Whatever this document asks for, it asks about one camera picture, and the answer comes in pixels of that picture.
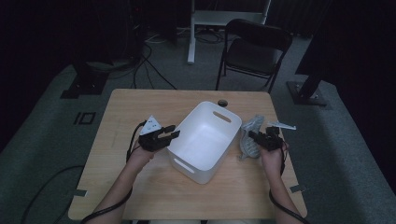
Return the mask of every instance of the dark background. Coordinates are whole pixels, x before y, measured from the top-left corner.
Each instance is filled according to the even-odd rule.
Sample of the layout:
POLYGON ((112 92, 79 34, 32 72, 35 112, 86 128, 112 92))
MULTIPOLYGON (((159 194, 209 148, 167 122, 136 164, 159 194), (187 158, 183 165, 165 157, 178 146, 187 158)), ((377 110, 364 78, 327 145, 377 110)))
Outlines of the dark background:
MULTIPOLYGON (((197 1, 197 8, 214 9, 211 2, 197 1)), ((219 1, 218 9, 262 10, 260 0, 226 3, 219 1)), ((3 1, 0 150, 67 65, 139 57, 141 36, 148 28, 176 44, 176 27, 190 25, 190 8, 184 0, 3 1)), ((395 190, 395 3, 273 0, 267 23, 313 36, 296 73, 320 76, 337 88, 395 190)))

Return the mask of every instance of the black cable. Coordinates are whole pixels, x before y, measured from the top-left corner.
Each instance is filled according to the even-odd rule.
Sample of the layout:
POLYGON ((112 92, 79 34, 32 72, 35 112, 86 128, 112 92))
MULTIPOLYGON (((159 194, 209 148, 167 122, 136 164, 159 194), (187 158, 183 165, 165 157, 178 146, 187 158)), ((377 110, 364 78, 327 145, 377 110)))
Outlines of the black cable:
MULTIPOLYGON (((146 122, 147 122, 147 121, 145 120, 145 121, 139 123, 139 124, 137 125, 137 127, 134 129, 134 133, 132 134, 132 138, 131 138, 131 143, 129 144, 129 147, 128 147, 128 150, 127 150, 127 153, 126 153, 126 161, 129 160, 129 158, 131 157, 131 154, 134 152, 134 150, 140 147, 140 146, 139 146, 139 147, 135 147, 134 149, 132 149, 132 144, 134 143, 134 136, 136 135, 137 130, 138 130, 140 127, 145 126, 146 122)), ((124 197, 121 201, 119 201, 118 203, 116 203, 116 204, 114 204, 114 205, 112 205, 112 206, 110 206, 110 207, 108 207, 108 208, 105 208, 105 209, 96 211, 96 212, 94 212, 94 213, 91 213, 90 215, 84 217, 84 218, 81 220, 80 223, 81 223, 81 224, 86 223, 86 222, 88 222, 89 220, 92 220, 92 219, 94 219, 94 218, 96 218, 96 217, 99 217, 99 216, 101 216, 101 215, 104 215, 104 214, 106 214, 106 213, 109 213, 109 212, 111 212, 111 211, 113 211, 113 210, 119 208, 119 207, 122 206, 124 203, 126 203, 126 202, 128 201, 128 199, 131 197, 132 190, 133 190, 133 188, 131 188, 131 189, 129 190, 128 194, 125 195, 125 197, 124 197)))
MULTIPOLYGON (((54 179, 56 176, 62 174, 63 172, 72 170, 72 169, 76 169, 76 168, 84 168, 83 165, 76 165, 76 166, 70 166, 67 168, 62 169, 61 171, 57 172, 55 175, 53 175, 41 188, 40 190, 35 194, 35 197, 32 199, 32 201, 29 202, 29 204, 27 205, 26 209, 23 212, 22 218, 21 218, 21 223, 25 223, 26 222, 26 218, 29 215, 29 211, 32 208, 33 203, 35 202, 35 200, 38 198, 38 196, 40 195, 41 191, 43 191, 43 189, 52 181, 52 179, 54 179)), ((64 212, 56 219, 55 222, 53 223, 57 223, 62 216, 64 215, 64 213, 66 212, 67 208, 64 210, 64 212)))
MULTIPOLYGON (((285 161, 286 161, 286 158, 288 157, 288 152, 286 152, 286 155, 285 155, 285 152, 283 151, 282 148, 280 149, 280 151, 282 152, 282 158, 281 158, 282 165, 281 165, 281 169, 280 169, 280 174, 283 175, 283 171, 285 170, 285 161)), ((287 213, 289 216, 296 218, 297 220, 301 221, 304 224, 309 224, 309 222, 307 220, 305 220, 303 217, 301 217, 300 215, 294 213, 293 211, 289 210, 288 208, 286 208, 283 205, 281 205, 280 203, 278 203, 276 201, 276 199, 274 198, 274 196, 272 195, 271 190, 269 191, 269 197, 270 197, 271 202, 276 207, 278 207, 280 210, 287 213)))
POLYGON ((104 215, 104 214, 106 214, 108 212, 111 212, 111 211, 119 208, 124 203, 126 203, 126 201, 128 201, 128 199, 131 197, 131 194, 132 194, 132 189, 129 190, 128 194, 119 203, 116 203, 113 206, 110 206, 108 208, 102 209, 100 211, 94 212, 94 213, 88 215, 87 217, 84 217, 84 219, 82 219, 80 223, 81 224, 87 223, 89 220, 92 220, 92 219, 94 219, 96 217, 99 217, 101 215, 104 215))
POLYGON ((136 135, 136 132, 137 132, 137 130, 138 130, 140 127, 145 126, 146 122, 147 122, 147 121, 145 120, 145 121, 139 123, 139 124, 137 125, 137 127, 134 129, 134 133, 132 134, 132 138, 131 138, 131 143, 129 144, 128 150, 126 151, 126 160, 127 160, 127 161, 128 161, 129 158, 131 157, 132 152, 134 152, 134 150, 137 149, 137 147, 136 147, 136 148, 134 148, 134 150, 132 150, 132 145, 134 144, 134 136, 136 135))
POLYGON ((298 214, 296 214, 296 213, 290 211, 288 208, 286 208, 286 207, 282 206, 280 203, 278 203, 278 202, 275 200, 274 196, 272 195, 271 190, 270 190, 270 192, 269 192, 269 196, 270 196, 271 202, 272 202, 276 207, 278 207, 280 210, 282 210, 283 212, 287 213, 289 216, 292 216, 292 217, 296 218, 297 220, 301 221, 301 222, 304 223, 304 224, 309 224, 309 222, 308 222, 307 220, 305 220, 303 217, 301 217, 300 215, 298 215, 298 214))
POLYGON ((151 52, 152 52, 152 48, 149 46, 149 45, 147 45, 146 43, 145 43, 145 46, 148 48, 148 50, 149 50, 149 52, 148 52, 148 56, 146 57, 146 56, 144 56, 143 54, 141 55, 141 57, 143 58, 143 61, 136 67, 136 69, 134 70, 134 82, 133 82, 133 85, 134 85, 134 88, 135 89, 137 89, 137 87, 136 87, 136 74, 137 74, 137 71, 138 71, 138 69, 140 68, 140 66, 143 64, 143 63, 145 63, 145 62, 147 62, 154 70, 155 70, 155 72, 158 74, 158 76, 160 76, 166 83, 168 83, 174 90, 177 90, 177 88, 171 83, 171 82, 169 82, 159 71, 158 71, 158 69, 149 61, 149 56, 151 55, 151 52))
POLYGON ((149 65, 151 65, 151 67, 157 72, 158 76, 160 76, 165 82, 167 82, 174 90, 177 90, 177 88, 172 83, 170 83, 163 75, 161 75, 161 73, 157 70, 157 68, 154 65, 152 65, 149 59, 147 59, 145 56, 142 57, 145 58, 146 62, 148 62, 149 65))

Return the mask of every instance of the white desk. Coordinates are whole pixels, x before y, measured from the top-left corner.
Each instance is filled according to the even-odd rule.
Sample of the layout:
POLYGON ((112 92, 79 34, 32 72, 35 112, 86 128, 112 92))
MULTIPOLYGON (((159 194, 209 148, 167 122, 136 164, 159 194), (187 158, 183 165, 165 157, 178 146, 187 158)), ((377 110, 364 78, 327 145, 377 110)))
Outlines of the white desk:
POLYGON ((195 60, 195 25, 221 25, 225 26, 233 19, 245 19, 265 24, 271 0, 267 0, 262 13, 259 12, 236 12, 236 11, 206 11, 195 10, 195 0, 191 0, 191 36, 189 58, 187 63, 193 64, 195 60))

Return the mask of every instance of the forearm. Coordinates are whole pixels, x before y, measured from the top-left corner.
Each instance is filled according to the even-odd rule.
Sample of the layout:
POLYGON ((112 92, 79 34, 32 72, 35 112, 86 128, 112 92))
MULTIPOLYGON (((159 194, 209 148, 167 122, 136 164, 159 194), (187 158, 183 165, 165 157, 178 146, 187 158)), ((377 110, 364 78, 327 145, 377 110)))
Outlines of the forearm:
MULTIPOLYGON (((280 175, 271 176, 268 178, 271 193, 274 199, 284 206, 285 208, 289 209, 291 212, 300 215, 299 211, 297 210, 294 202, 291 200, 291 197, 288 194, 288 191, 282 181, 280 175)), ((277 224, 293 224, 293 223, 301 223, 295 217, 290 216, 289 214, 285 213, 284 211, 280 210, 277 206, 275 206, 276 211, 276 223, 277 224)))
MULTIPOLYGON (((120 175, 117 177, 111 189, 108 191, 104 199, 96 206, 93 212, 106 209, 122 201, 132 189, 138 171, 129 163, 125 165, 120 175)), ((87 223, 121 223, 122 214, 125 204, 117 209, 96 217, 87 223)))

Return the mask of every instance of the black curtain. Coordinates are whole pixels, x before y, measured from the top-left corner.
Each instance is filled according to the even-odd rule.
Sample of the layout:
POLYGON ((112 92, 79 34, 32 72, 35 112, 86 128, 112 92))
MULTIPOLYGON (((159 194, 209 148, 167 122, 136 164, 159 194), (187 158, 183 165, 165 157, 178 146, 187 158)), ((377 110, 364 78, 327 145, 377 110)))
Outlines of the black curtain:
POLYGON ((394 191, 395 59, 395 2, 333 0, 296 72, 335 85, 394 191))

